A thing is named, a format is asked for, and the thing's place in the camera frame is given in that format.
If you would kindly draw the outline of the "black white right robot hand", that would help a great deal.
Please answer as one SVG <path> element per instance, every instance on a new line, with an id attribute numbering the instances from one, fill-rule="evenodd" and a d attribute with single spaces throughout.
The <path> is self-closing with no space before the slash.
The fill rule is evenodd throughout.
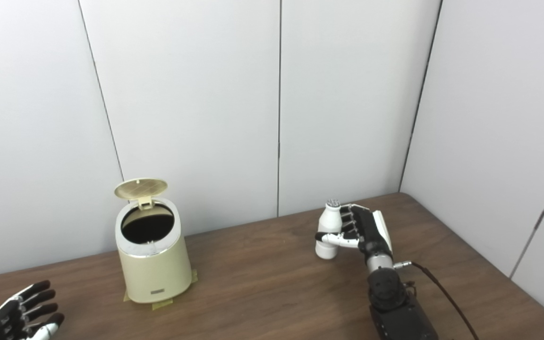
<path id="1" fill-rule="evenodd" d="M 315 240 L 315 253 L 324 260 L 335 258 L 340 247 L 358 249 L 366 261 L 378 256 L 393 258 L 382 212 L 354 203 L 329 200 L 320 215 Z"/>

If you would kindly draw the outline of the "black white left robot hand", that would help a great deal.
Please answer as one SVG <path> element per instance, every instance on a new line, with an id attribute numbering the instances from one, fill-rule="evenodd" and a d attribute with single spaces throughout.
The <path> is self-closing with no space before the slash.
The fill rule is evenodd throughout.
<path id="1" fill-rule="evenodd" d="M 0 340 L 51 340 L 65 320 L 54 297 L 50 280 L 11 295 L 0 305 Z"/>

